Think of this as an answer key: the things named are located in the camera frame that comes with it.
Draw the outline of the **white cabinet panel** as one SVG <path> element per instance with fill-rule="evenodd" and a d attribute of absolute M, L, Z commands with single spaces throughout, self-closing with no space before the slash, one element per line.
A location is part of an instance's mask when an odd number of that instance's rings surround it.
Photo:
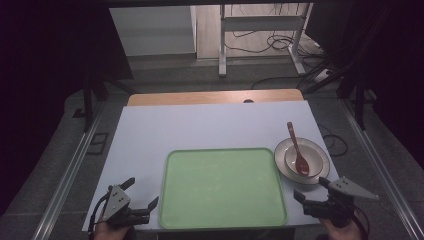
<path fill-rule="evenodd" d="M 193 6 L 110 8 L 127 56 L 194 54 Z"/>

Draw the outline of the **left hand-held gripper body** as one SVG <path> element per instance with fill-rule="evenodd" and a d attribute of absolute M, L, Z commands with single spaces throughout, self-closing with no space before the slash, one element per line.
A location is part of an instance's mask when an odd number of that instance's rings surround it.
<path fill-rule="evenodd" d="M 131 209 L 130 197 L 125 190 L 129 185 L 114 185 L 109 191 L 109 197 L 103 211 L 102 220 L 115 229 L 148 224 L 150 221 L 149 209 Z"/>

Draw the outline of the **aluminium floor rail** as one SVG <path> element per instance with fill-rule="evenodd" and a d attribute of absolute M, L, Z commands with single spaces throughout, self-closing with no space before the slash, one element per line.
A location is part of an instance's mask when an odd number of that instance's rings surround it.
<path fill-rule="evenodd" d="M 424 240 L 424 230 L 420 226 L 415 213 L 387 170 L 381 156 L 373 145 L 367 132 L 362 130 L 360 125 L 356 122 L 353 107 L 350 105 L 348 100 L 342 100 L 341 105 L 345 112 L 345 116 L 351 125 L 351 128 L 355 132 L 358 141 L 360 142 L 368 160 L 376 172 L 381 185 L 385 189 L 388 198 L 393 204 L 398 217 L 400 218 L 408 235 L 410 236 L 410 239 Z"/>
<path fill-rule="evenodd" d="M 64 203 L 68 197 L 77 173 L 80 169 L 84 156 L 86 155 L 89 144 L 94 136 L 94 133 L 99 124 L 106 103 L 100 102 L 94 109 L 93 122 L 88 130 L 83 134 L 77 149 L 72 155 L 71 161 L 68 164 L 57 188 L 32 236 L 31 240 L 48 240 Z"/>

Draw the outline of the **black floor plate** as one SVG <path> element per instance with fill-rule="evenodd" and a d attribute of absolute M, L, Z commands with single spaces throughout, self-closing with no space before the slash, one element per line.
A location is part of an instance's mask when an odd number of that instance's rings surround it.
<path fill-rule="evenodd" d="M 90 141 L 86 154 L 94 156 L 102 155 L 106 147 L 108 137 L 108 132 L 95 133 Z"/>

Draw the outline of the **person's right hand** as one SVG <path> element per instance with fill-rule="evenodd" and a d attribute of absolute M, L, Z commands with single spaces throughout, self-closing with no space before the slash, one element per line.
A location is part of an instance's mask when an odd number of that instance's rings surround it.
<path fill-rule="evenodd" d="M 361 231 L 353 221 L 343 228 L 335 227 L 328 219 L 321 219 L 320 223 L 326 229 L 329 240 L 362 240 Z"/>

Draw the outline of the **person's left hand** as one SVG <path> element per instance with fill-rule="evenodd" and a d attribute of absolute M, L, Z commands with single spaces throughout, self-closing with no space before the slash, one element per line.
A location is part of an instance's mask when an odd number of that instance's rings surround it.
<path fill-rule="evenodd" d="M 124 240 L 129 227 L 114 229 L 107 223 L 99 223 L 95 227 L 94 240 Z"/>

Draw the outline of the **white table sheet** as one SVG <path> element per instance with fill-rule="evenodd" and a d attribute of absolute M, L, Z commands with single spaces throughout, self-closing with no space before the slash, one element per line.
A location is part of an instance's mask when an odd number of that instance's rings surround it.
<path fill-rule="evenodd" d="M 146 229 L 172 230 L 159 223 L 164 174 L 171 152 L 267 148 L 274 156 L 275 147 L 289 136 L 288 122 L 293 124 L 297 136 L 319 146 L 324 144 L 305 101 L 126 107 L 93 198 L 100 199 L 108 186 L 134 177 L 136 182 L 127 191 L 131 207 L 144 208 L 159 198 L 159 205 L 152 211 Z M 287 221 L 283 226 L 314 223 L 314 218 L 304 215 L 301 204 L 293 198 L 293 190 L 323 200 L 325 189 L 318 185 L 298 184 L 278 171 L 287 210 Z"/>

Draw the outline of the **white bowl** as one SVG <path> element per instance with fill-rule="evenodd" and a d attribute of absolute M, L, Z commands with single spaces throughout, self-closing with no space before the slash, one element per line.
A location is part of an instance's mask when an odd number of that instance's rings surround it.
<path fill-rule="evenodd" d="M 307 178 L 318 175 L 323 169 L 323 160 L 318 151 L 308 145 L 298 144 L 301 155 L 304 157 L 309 166 L 309 174 Z M 299 173 L 296 169 L 297 152 L 293 145 L 289 146 L 284 154 L 286 168 L 295 176 L 304 177 L 304 174 Z"/>
<path fill-rule="evenodd" d="M 289 170 L 286 168 L 286 165 L 285 165 L 284 154 L 285 154 L 285 151 L 287 150 L 287 148 L 289 146 L 293 145 L 293 142 L 290 138 L 281 141 L 276 146 L 275 151 L 274 151 L 274 158 L 275 158 L 276 165 L 277 165 L 278 169 L 280 170 L 280 172 L 285 177 L 289 178 L 290 180 L 292 180 L 296 183 L 306 184 L 306 185 L 317 184 L 318 179 L 320 177 L 326 178 L 330 173 L 329 158 L 328 158 L 327 154 L 324 152 L 324 150 L 318 144 L 316 144 L 315 142 L 308 140 L 308 139 L 305 139 L 305 138 L 301 138 L 301 137 L 297 138 L 297 142 L 298 142 L 298 144 L 308 145 L 310 147 L 313 147 L 318 151 L 319 155 L 322 157 L 322 160 L 323 160 L 322 171 L 318 175 L 311 177 L 311 178 L 307 178 L 307 176 L 304 176 L 304 177 L 295 176 L 294 174 L 289 172 Z"/>

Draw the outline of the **green plastic tray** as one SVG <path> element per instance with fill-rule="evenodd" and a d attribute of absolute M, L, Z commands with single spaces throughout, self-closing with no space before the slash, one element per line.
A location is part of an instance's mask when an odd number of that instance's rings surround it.
<path fill-rule="evenodd" d="M 279 227 L 286 221 L 271 150 L 178 150 L 168 155 L 159 215 L 163 228 Z"/>

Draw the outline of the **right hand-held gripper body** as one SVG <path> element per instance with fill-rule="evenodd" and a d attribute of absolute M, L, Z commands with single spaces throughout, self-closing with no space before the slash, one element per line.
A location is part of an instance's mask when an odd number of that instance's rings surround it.
<path fill-rule="evenodd" d="M 330 182 L 325 201 L 305 200 L 303 213 L 319 219 L 328 219 L 335 227 L 343 228 L 354 218 L 356 197 L 379 200 L 379 196 L 346 177 Z"/>

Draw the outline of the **red-brown wooden spoon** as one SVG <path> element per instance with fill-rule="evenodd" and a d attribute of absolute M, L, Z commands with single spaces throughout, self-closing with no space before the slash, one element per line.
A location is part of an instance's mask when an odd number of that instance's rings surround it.
<path fill-rule="evenodd" d="M 296 151 L 296 159 L 295 159 L 296 171 L 301 176 L 308 176 L 309 175 L 309 165 L 308 165 L 308 162 L 305 160 L 305 158 L 302 156 L 302 154 L 300 152 L 293 124 L 291 122 L 288 122 L 287 128 L 288 128 L 288 131 L 289 131 L 290 138 L 293 142 L 293 146 L 294 146 L 295 151 Z"/>

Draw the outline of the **white power strip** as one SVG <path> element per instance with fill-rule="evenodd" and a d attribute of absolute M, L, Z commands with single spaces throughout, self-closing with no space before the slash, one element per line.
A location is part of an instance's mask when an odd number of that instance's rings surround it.
<path fill-rule="evenodd" d="M 333 74 L 333 71 L 330 69 L 324 69 L 322 70 L 315 78 L 314 81 L 316 83 L 321 82 L 322 80 L 326 79 L 327 77 L 329 77 L 330 75 Z"/>

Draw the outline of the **white metal desk frame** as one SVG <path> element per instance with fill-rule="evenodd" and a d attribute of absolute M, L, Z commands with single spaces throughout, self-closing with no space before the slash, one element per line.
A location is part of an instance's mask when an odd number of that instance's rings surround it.
<path fill-rule="evenodd" d="M 225 6 L 220 5 L 219 76 L 225 77 L 227 74 L 225 36 L 227 32 L 233 31 L 292 31 L 294 36 L 288 45 L 288 52 L 297 73 L 300 76 L 305 75 L 306 71 L 298 55 L 298 48 L 309 8 L 310 4 L 307 3 L 300 15 L 227 17 Z"/>

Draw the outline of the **black stand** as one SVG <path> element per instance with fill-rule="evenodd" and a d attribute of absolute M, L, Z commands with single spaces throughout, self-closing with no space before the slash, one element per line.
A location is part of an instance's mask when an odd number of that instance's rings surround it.
<path fill-rule="evenodd" d="M 135 94 L 136 90 L 123 83 L 123 80 L 132 79 L 133 74 L 127 58 L 111 61 L 109 64 L 100 60 L 88 60 L 83 64 L 83 103 L 84 108 L 78 109 L 74 116 L 85 119 L 84 132 L 87 132 L 94 122 L 92 96 L 98 101 L 109 99 L 109 91 L 105 84 L 126 92 Z"/>
<path fill-rule="evenodd" d="M 314 85 L 307 87 L 304 93 L 311 94 L 330 83 L 342 79 L 339 87 L 337 88 L 336 94 L 339 98 L 346 99 L 352 91 L 355 91 L 354 98 L 354 119 L 359 125 L 361 130 L 365 130 L 364 124 L 364 104 L 365 100 L 365 82 L 360 75 L 360 65 L 364 58 L 364 54 L 358 52 L 353 59 L 346 64 L 344 67 L 336 70 L 330 76 L 324 78 L 322 81 L 315 83 Z"/>

